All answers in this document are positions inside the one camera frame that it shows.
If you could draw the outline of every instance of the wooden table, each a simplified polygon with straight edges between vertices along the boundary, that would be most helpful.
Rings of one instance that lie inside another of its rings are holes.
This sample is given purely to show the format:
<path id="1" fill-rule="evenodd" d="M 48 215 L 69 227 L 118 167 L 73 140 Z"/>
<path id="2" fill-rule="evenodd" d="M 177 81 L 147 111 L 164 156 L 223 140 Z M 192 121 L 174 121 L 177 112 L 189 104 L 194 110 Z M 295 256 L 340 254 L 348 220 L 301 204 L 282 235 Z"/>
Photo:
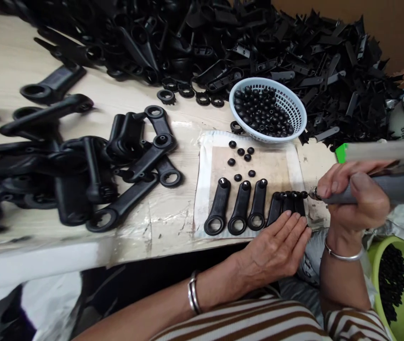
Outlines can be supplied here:
<path id="1" fill-rule="evenodd" d="M 17 17 L 0 16 L 0 126 L 12 120 L 11 114 L 15 109 L 34 105 L 19 94 L 20 87 L 41 81 L 61 65 L 33 41 L 34 36 L 37 36 L 36 30 L 28 23 Z M 87 71 L 88 74 L 70 93 L 82 93 L 90 97 L 95 103 L 95 110 L 83 117 L 72 114 L 62 119 L 60 131 L 65 139 L 84 135 L 108 138 L 116 114 L 141 112 L 151 104 L 162 105 L 156 98 L 157 87 L 136 80 L 117 82 L 104 69 Z M 184 185 L 172 190 L 158 186 L 137 206 L 122 228 L 105 234 L 90 233 L 83 225 L 61 225 L 57 210 L 22 210 L 13 204 L 4 205 L 6 218 L 3 223 L 10 230 L 0 234 L 0 249 L 112 238 L 114 243 L 110 263 L 115 264 L 244 241 L 196 241 L 193 238 L 193 207 L 200 149 L 198 137 L 205 130 L 229 131 L 232 115 L 227 103 L 222 109 L 201 107 L 194 99 L 184 99 L 178 94 L 176 96 L 176 105 L 166 107 L 178 140 L 178 150 L 170 158 L 185 175 Z M 150 140 L 154 133 L 151 124 L 146 124 L 145 131 L 146 138 Z M 0 143 L 20 140 L 0 135 Z M 295 145 L 305 187 L 309 190 L 335 162 L 334 154 L 323 144 L 315 142 L 302 147 L 296 140 Z M 126 185 L 121 187 L 120 190 L 127 188 Z M 311 201 L 309 206 L 313 226 L 326 224 L 325 205 Z M 27 238 L 19 239 L 16 243 L 10 242 L 24 236 Z"/>

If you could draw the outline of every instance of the sleeve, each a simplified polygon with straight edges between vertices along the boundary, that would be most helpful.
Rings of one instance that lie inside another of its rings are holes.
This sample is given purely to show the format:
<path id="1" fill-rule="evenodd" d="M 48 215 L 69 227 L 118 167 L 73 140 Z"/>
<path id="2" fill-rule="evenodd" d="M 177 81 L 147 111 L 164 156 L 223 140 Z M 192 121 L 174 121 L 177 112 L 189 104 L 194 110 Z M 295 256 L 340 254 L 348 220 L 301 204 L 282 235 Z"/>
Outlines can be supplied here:
<path id="1" fill-rule="evenodd" d="M 324 319 L 324 329 L 337 340 L 389 341 L 388 333 L 375 311 L 359 311 L 344 308 L 328 312 Z"/>

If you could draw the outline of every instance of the forearm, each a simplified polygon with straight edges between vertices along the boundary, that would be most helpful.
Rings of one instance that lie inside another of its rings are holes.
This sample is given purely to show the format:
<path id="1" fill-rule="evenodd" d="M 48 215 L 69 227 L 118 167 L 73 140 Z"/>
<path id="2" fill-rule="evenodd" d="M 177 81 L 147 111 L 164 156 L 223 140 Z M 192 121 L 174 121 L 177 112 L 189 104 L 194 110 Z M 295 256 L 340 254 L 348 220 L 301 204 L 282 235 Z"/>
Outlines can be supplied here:
<path id="1" fill-rule="evenodd" d="M 246 293 L 237 273 L 231 256 L 197 276 L 197 299 L 203 312 Z M 188 282 L 189 279 L 127 306 L 86 330 L 77 340 L 149 340 L 165 328 L 192 318 Z"/>
<path id="2" fill-rule="evenodd" d="M 327 235 L 328 246 L 340 256 L 354 256 L 362 248 L 362 232 L 348 232 L 331 227 Z M 360 261 L 346 262 L 324 250 L 321 269 L 321 308 L 327 311 L 352 307 L 371 309 L 367 286 Z"/>

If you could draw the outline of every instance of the gray tool handle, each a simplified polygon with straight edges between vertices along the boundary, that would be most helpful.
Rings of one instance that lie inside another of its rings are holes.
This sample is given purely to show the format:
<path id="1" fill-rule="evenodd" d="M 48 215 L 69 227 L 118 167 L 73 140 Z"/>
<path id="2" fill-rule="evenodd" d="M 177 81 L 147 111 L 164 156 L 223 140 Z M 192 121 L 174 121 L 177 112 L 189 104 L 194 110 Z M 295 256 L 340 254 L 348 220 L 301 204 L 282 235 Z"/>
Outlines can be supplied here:
<path id="1" fill-rule="evenodd" d="M 391 205 L 404 204 L 404 174 L 383 175 L 372 179 L 390 198 Z M 357 202 L 352 196 L 350 185 L 343 193 L 334 194 L 323 201 L 326 204 L 355 204 Z"/>

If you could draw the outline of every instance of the brown wall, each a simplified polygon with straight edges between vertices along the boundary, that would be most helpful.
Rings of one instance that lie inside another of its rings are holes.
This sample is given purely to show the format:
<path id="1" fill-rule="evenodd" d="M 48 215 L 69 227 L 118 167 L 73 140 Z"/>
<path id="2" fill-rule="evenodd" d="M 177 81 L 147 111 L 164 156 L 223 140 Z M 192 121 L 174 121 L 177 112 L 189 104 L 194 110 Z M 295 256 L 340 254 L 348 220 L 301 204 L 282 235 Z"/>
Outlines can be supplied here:
<path id="1" fill-rule="evenodd" d="M 382 59 L 391 58 L 386 71 L 392 74 L 404 69 L 404 0 L 272 0 L 272 4 L 292 16 L 314 8 L 323 17 L 345 23 L 363 14 L 366 32 L 380 41 Z"/>

